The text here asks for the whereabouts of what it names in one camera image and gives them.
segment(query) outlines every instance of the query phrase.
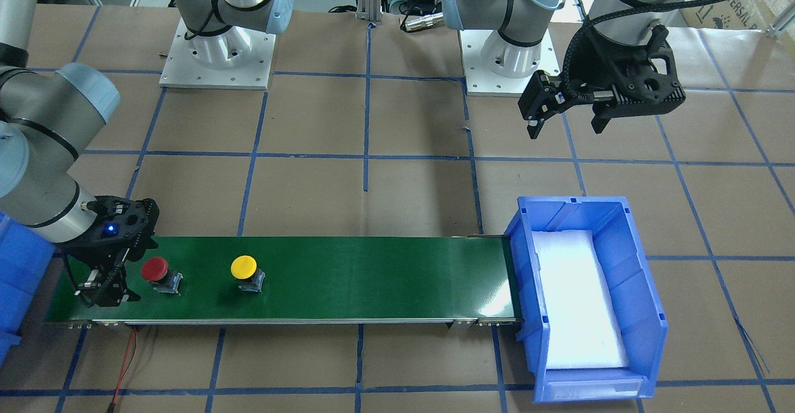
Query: blue plastic bin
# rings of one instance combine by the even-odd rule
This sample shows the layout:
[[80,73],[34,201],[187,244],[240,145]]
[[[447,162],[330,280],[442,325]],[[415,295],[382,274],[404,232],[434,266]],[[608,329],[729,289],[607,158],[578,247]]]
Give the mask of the blue plastic bin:
[[[627,351],[628,368],[548,370],[549,321],[531,232],[590,230]],[[653,396],[668,323],[624,197],[520,197],[506,235],[519,286],[534,402]]]
[[55,246],[0,212],[0,365],[18,345],[22,319]]

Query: green conveyor belt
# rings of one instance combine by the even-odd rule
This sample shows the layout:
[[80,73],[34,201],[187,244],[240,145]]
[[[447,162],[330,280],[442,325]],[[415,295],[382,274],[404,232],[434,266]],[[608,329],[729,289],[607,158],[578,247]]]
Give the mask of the green conveyor belt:
[[[63,275],[49,322],[127,324],[289,324],[510,322],[520,319],[508,240],[497,237],[159,237],[162,256],[184,280],[179,294],[155,292],[128,263],[142,295],[119,307],[85,308]],[[261,294],[230,274],[239,255],[265,272]],[[87,272],[73,262],[76,277]]]

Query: yellow cap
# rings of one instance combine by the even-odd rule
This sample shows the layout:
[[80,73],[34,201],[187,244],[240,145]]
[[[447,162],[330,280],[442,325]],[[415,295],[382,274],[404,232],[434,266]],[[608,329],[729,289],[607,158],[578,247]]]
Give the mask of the yellow cap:
[[257,261],[250,256],[239,256],[232,261],[232,276],[236,279],[251,278],[256,271]]

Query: white mounting plate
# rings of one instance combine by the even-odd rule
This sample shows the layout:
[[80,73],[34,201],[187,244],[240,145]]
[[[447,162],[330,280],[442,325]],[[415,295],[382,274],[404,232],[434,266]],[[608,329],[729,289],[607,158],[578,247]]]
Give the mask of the white mounting plate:
[[270,65],[276,36],[253,29],[244,29],[251,37],[252,50],[247,59],[233,68],[208,68],[193,59],[188,43],[182,38],[185,28],[179,20],[171,50],[165,60],[160,76],[161,87],[171,88],[238,88],[243,90],[267,90],[270,80]]
[[[474,96],[520,96],[530,77],[522,79],[511,79],[499,76],[489,70],[480,51],[486,43],[489,29],[465,29],[461,34],[461,58],[463,59],[463,71],[466,76],[466,92]],[[541,70],[550,74],[559,74],[560,68],[557,64],[555,49],[552,45],[552,38],[549,31],[544,33],[542,40],[542,58],[538,63]]]

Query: red button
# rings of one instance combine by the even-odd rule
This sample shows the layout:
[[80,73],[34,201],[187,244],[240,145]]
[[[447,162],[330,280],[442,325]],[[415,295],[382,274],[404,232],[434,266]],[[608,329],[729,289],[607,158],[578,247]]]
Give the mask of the red button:
[[150,282],[159,281],[168,272],[168,263],[164,258],[150,258],[141,266],[141,276]]

